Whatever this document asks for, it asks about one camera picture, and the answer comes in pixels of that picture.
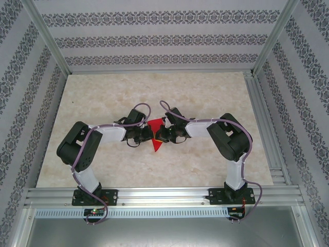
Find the wall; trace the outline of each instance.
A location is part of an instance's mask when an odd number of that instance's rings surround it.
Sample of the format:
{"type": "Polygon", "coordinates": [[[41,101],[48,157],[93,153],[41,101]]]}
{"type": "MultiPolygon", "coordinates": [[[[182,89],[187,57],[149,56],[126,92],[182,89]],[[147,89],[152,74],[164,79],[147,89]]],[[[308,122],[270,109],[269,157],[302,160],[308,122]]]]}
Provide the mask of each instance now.
{"type": "Polygon", "coordinates": [[[35,187],[66,79],[18,0],[0,2],[0,246],[35,187]]]}
{"type": "Polygon", "coordinates": [[[258,79],[320,246],[329,246],[329,1],[301,0],[258,79]]]}
{"type": "Polygon", "coordinates": [[[35,1],[73,72],[251,69],[285,3],[35,1]]]}

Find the floor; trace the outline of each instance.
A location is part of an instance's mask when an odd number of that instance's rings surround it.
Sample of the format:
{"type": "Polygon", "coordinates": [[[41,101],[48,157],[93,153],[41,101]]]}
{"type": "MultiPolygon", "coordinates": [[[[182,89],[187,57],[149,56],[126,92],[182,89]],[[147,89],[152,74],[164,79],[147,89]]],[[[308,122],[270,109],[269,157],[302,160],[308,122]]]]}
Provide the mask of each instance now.
{"type": "MultiPolygon", "coordinates": [[[[188,118],[231,113],[253,138],[246,178],[273,184],[242,73],[182,73],[69,76],[37,187],[76,187],[69,166],[56,156],[76,121],[112,123],[140,102],[151,106],[150,119],[160,118],[165,113],[159,105],[162,99],[188,118]]],[[[147,114],[146,107],[139,110],[147,114]]],[[[206,137],[162,144],[157,152],[152,142],[138,148],[125,142],[103,144],[92,166],[103,187],[222,186],[226,177],[225,159],[206,137]]]]}

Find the red object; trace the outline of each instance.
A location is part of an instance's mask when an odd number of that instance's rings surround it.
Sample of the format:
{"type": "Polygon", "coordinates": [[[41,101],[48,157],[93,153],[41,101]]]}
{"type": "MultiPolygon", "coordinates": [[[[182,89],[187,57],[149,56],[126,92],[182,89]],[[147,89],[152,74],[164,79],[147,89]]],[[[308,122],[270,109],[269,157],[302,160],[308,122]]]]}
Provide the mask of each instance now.
{"type": "MultiPolygon", "coordinates": [[[[155,136],[155,133],[160,129],[161,125],[163,124],[162,118],[158,119],[153,119],[148,121],[148,125],[151,127],[151,130],[153,132],[153,137],[155,136]]],[[[154,147],[154,152],[158,151],[160,148],[162,142],[160,140],[152,139],[153,147],[154,147]]]]}

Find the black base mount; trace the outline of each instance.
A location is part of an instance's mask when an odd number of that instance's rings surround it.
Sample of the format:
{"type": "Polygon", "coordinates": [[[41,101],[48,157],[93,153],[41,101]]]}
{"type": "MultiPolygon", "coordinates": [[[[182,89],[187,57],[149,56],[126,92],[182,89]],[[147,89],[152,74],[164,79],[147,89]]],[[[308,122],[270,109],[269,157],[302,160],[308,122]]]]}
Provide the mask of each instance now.
{"type": "MultiPolygon", "coordinates": [[[[117,189],[102,189],[101,184],[93,192],[98,198],[103,200],[108,206],[116,206],[118,201],[117,189]]],[[[73,193],[72,206],[103,206],[97,199],[93,198],[80,188],[73,193]]]]}
{"type": "Polygon", "coordinates": [[[206,199],[210,205],[229,205],[229,204],[255,204],[255,197],[252,188],[247,188],[247,183],[238,190],[231,189],[226,183],[224,188],[211,188],[208,190],[209,196],[206,199]]]}

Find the marble floor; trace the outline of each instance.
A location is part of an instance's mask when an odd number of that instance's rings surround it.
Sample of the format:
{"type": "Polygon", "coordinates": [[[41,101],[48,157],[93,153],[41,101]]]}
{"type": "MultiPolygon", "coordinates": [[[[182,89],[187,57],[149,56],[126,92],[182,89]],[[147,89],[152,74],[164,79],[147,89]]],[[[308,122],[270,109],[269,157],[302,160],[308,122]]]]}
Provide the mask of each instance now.
{"type": "MultiPolygon", "coordinates": [[[[272,185],[262,141],[242,73],[70,75],[53,127],[37,187],[76,187],[70,167],[56,149],[76,121],[112,123],[140,102],[152,107],[150,119],[163,117],[159,100],[177,107],[187,118],[220,117],[231,113],[251,134],[253,150],[246,178],[272,185]]],[[[147,114],[146,107],[139,110],[147,114]]],[[[130,148],[126,142],[103,144],[92,163],[103,187],[222,186],[225,159],[207,137],[182,144],[152,142],[130,148]]]]}

